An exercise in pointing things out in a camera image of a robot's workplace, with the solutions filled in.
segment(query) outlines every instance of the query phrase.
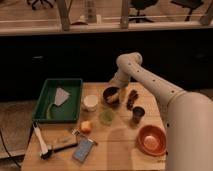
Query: small bowl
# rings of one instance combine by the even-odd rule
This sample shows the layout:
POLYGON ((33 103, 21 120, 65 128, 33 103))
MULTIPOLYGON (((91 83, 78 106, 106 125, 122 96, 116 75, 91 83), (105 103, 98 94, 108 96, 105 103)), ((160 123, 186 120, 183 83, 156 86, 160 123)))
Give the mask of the small bowl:
POLYGON ((151 156, 162 156, 166 153, 166 135, 154 125, 146 125, 139 131, 137 147, 140 151, 151 156))
POLYGON ((119 100, 119 88, 118 87, 108 87, 103 92, 103 100, 109 106, 117 106, 120 104, 119 100))
POLYGON ((94 112, 98 107, 98 97, 96 95, 87 95, 82 101, 83 109, 88 112, 94 112))

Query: wooden table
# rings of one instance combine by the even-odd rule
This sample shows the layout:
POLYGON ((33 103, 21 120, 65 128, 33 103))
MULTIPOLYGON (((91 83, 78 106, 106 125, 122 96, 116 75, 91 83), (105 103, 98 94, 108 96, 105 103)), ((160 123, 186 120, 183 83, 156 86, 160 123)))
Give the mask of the wooden table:
POLYGON ((145 155, 135 146, 137 134, 142 126, 154 124, 164 129, 155 97, 139 83, 130 83, 122 93, 121 105, 113 109, 115 117, 111 126, 105 126, 100 122, 99 114, 107 108, 102 102, 102 92, 107 86, 107 83, 84 83, 82 99, 86 95, 95 94, 100 101, 95 112, 86 112, 81 109, 77 124, 40 124, 44 140, 47 144, 51 144, 58 138, 68 136, 75 138, 70 130, 78 129, 81 121, 90 120, 93 130, 88 137, 97 141, 98 146, 92 148, 83 164, 72 158, 76 148, 53 153, 48 160, 42 160, 39 156, 38 140, 33 134, 22 170, 164 170, 165 156, 145 155), (138 125, 131 123, 132 112, 126 109, 127 97, 132 89, 139 93, 135 105, 142 106, 146 111, 138 125))

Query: tan object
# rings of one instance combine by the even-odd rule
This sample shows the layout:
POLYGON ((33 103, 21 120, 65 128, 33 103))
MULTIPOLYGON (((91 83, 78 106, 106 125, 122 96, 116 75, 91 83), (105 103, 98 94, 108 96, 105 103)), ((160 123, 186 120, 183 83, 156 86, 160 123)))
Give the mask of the tan object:
POLYGON ((92 131, 92 123, 90 121, 83 121, 80 125, 80 131, 89 134, 92 131))
POLYGON ((117 101, 118 98, 119 98, 119 94, 118 93, 115 93, 115 94, 113 94, 111 96, 108 96, 107 97, 107 103, 113 103, 113 102, 117 101))

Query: dark cup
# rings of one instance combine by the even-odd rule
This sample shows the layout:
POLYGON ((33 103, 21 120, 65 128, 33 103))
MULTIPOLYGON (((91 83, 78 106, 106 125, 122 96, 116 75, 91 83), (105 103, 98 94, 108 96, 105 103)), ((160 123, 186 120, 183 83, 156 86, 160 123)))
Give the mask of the dark cup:
POLYGON ((144 114, 145 114, 144 108, 140 106, 134 107, 132 110, 132 121, 134 123, 139 123, 144 114))

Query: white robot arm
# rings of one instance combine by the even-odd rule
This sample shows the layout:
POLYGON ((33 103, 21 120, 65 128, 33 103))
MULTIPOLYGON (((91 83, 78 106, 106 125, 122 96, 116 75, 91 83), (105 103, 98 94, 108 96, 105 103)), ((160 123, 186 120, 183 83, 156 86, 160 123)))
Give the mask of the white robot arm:
POLYGON ((166 171, 213 171, 213 102, 142 68, 139 53, 117 58, 111 82, 125 87, 133 77, 167 106, 166 171))

